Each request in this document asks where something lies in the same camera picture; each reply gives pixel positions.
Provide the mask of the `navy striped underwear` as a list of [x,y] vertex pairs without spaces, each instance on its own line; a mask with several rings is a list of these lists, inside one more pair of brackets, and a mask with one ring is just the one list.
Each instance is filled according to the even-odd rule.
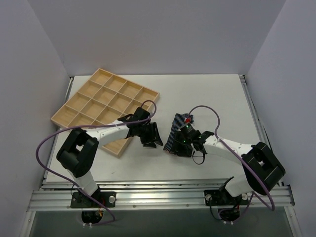
[[179,114],[179,113],[175,114],[175,117],[172,122],[170,134],[163,147],[164,151],[171,153],[171,148],[172,148],[172,145],[174,144],[174,138],[175,138],[176,132],[181,126],[185,124],[186,119],[190,119],[190,121],[193,121],[193,118],[194,116],[190,114]]

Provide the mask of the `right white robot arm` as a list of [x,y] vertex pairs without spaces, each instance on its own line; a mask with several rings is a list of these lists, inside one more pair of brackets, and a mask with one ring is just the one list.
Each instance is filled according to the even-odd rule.
[[190,123],[175,132],[171,151],[181,157],[200,152],[203,158],[215,155],[241,165],[244,174],[230,178],[219,192],[220,200],[226,204],[232,203],[237,196],[252,191],[267,195],[286,174],[284,167],[267,144],[234,142],[220,138],[210,131],[201,133]]

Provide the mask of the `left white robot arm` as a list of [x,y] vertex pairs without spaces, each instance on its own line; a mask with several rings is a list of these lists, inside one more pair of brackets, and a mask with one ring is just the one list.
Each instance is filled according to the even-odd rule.
[[107,127],[76,128],[70,132],[56,158],[84,191],[81,200],[88,207],[96,206],[100,200],[99,187],[90,171],[100,147],[134,136],[140,138],[144,147],[163,145],[157,123],[151,122],[150,115],[138,107],[133,114],[118,118]]

